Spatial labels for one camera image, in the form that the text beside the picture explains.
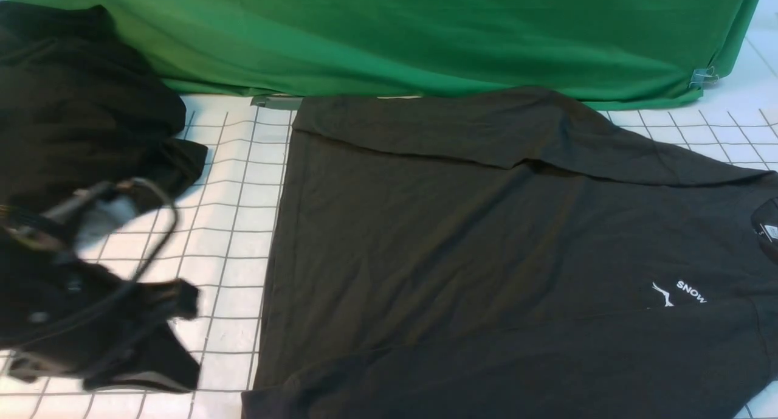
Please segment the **printed logo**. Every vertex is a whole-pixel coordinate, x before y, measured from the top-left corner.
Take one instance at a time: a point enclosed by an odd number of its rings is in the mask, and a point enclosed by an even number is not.
[[[697,300],[699,300],[700,303],[706,303],[707,302],[707,300],[705,300],[705,297],[703,297],[703,295],[700,294],[699,291],[697,291],[696,289],[693,289],[691,286],[689,286],[688,283],[684,283],[684,281],[679,280],[678,283],[675,284],[675,286],[677,286],[678,288],[683,289],[683,291],[691,294],[692,297],[697,298]]]
[[[675,306],[675,305],[673,305],[672,302],[670,302],[670,293],[668,293],[667,291],[664,291],[663,289],[659,288],[656,285],[655,282],[652,282],[652,284],[653,284],[653,289],[655,289],[656,291],[659,291],[664,296],[664,306],[666,306],[666,307],[673,307],[673,306]]]

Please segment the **black clothing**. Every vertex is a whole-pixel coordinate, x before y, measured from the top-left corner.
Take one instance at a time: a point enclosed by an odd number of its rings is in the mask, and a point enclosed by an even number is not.
[[[776,374],[775,197],[544,89],[305,99],[244,415],[730,419]]]
[[[75,189],[145,177],[170,195],[207,148],[172,139],[181,98],[114,34],[102,7],[0,2],[0,204],[42,212]],[[143,210],[159,205],[138,193]]]

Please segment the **metal clip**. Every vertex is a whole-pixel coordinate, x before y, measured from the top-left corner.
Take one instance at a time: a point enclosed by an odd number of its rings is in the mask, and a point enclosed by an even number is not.
[[[716,67],[698,68],[692,72],[692,78],[689,80],[689,88],[702,89],[705,84],[714,85],[718,83],[719,75],[716,73]]]

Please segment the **black t-shirt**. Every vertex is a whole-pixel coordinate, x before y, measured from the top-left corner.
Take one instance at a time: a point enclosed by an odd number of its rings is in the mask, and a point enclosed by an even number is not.
[[[303,101],[253,418],[730,419],[776,374],[778,177],[544,89]]]

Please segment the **green cloth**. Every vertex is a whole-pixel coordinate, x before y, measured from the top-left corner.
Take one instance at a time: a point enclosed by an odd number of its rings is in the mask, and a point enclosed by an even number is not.
[[[464,95],[556,89],[679,106],[727,75],[758,0],[15,0],[103,4],[180,92]]]

